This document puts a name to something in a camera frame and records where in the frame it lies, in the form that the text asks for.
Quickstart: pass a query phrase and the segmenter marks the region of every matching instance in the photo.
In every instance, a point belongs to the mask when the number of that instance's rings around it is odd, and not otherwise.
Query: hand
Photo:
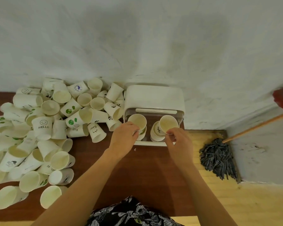
[[[167,131],[165,142],[171,158],[177,167],[183,171],[193,165],[193,143],[188,134],[181,128],[172,128]]]
[[[139,127],[131,121],[120,125],[114,130],[110,146],[106,151],[116,156],[117,160],[121,160],[128,154],[137,140],[139,133],[136,131],[138,130]]]

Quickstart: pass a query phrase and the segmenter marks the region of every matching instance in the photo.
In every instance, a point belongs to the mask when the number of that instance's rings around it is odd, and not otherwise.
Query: white wall
[[[230,127],[230,136],[283,114],[277,107]],[[231,141],[242,180],[283,184],[283,120]]]
[[[44,76],[178,86],[223,129],[283,85],[283,0],[0,0],[0,91]]]

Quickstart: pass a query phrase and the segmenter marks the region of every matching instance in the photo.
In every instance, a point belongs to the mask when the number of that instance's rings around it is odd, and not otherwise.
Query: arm
[[[137,130],[132,122],[119,126],[103,155],[32,226],[85,225],[112,170],[135,143]]]
[[[187,133],[181,128],[172,128],[167,133],[173,134],[166,135],[165,141],[171,158],[189,186],[201,226],[237,226],[193,164],[193,144]]]

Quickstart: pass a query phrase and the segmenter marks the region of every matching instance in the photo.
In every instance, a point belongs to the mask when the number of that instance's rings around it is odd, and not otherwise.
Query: mop head
[[[229,145],[222,143],[222,139],[214,139],[211,144],[206,144],[199,152],[201,165],[207,171],[213,171],[222,180],[225,175],[227,179],[230,175],[237,181],[238,176],[233,163],[233,156]]]

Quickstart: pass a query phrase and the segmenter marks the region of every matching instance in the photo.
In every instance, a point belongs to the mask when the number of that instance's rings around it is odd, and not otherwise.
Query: wooden table
[[[12,102],[13,95],[14,93],[0,92],[0,105]],[[112,132],[109,132],[106,124],[102,123],[100,126],[107,133],[107,137],[99,143],[92,143],[90,136],[73,138],[73,147],[69,152],[76,158],[72,167],[75,172],[72,183],[91,167],[109,146]],[[113,170],[95,208],[118,203],[133,195],[142,204],[159,209],[169,216],[196,215],[187,184],[171,160],[167,148],[134,148],[136,150],[131,150]],[[8,185],[18,186],[19,182],[0,184],[0,189]],[[40,196],[48,186],[33,190],[24,201],[0,210],[0,221],[37,219],[44,211],[40,205]]]

